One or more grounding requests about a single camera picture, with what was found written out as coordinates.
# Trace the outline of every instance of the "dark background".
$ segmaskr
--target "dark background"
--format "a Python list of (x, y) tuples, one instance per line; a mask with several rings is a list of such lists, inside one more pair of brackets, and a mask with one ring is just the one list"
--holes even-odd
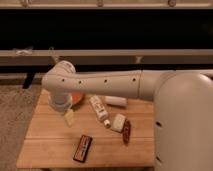
[(211, 49), (213, 10), (0, 10), (0, 50)]

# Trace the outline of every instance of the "white cylinder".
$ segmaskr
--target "white cylinder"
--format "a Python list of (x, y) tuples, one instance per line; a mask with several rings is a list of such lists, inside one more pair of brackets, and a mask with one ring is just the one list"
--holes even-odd
[(105, 102), (108, 105), (126, 107), (127, 106), (127, 99), (123, 97), (114, 97), (114, 96), (106, 96)]

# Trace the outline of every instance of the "chocolate bar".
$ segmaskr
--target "chocolate bar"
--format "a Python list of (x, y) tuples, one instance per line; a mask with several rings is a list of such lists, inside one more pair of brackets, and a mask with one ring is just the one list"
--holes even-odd
[(91, 142), (92, 142), (92, 137), (82, 135), (80, 142), (78, 144), (78, 148), (73, 157), (73, 160), (79, 161), (79, 162), (85, 162)]
[(123, 128), (123, 142), (126, 145), (129, 143), (130, 133), (131, 133), (131, 123), (129, 120), (126, 120)]

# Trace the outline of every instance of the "wooden tabletop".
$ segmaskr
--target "wooden tabletop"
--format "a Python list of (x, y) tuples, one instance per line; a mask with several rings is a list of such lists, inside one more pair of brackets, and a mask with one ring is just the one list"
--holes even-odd
[[(48, 92), (42, 90), (24, 144), (18, 168), (84, 168), (153, 166), (153, 105), (128, 99), (126, 109), (107, 106), (112, 118), (124, 114), (131, 122), (130, 143), (124, 145), (122, 134), (106, 129), (96, 117), (86, 95), (75, 110), (75, 122), (68, 127), (61, 115), (48, 105)], [(73, 160), (80, 137), (93, 137), (85, 163)]]

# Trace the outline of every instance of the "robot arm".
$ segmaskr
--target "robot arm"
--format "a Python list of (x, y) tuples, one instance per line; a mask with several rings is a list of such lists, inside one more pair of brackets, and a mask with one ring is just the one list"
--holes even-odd
[[(208, 70), (188, 72), (203, 73), (209, 77), (213, 75)], [(63, 112), (71, 106), (70, 92), (74, 91), (153, 101), (156, 87), (172, 73), (174, 71), (136, 70), (76, 74), (70, 62), (61, 61), (44, 75), (42, 86), (50, 92), (50, 105)]]
[(70, 92), (154, 101), (156, 171), (212, 171), (212, 71), (129, 71), (75, 74), (62, 61), (42, 80), (50, 105), (65, 111)]

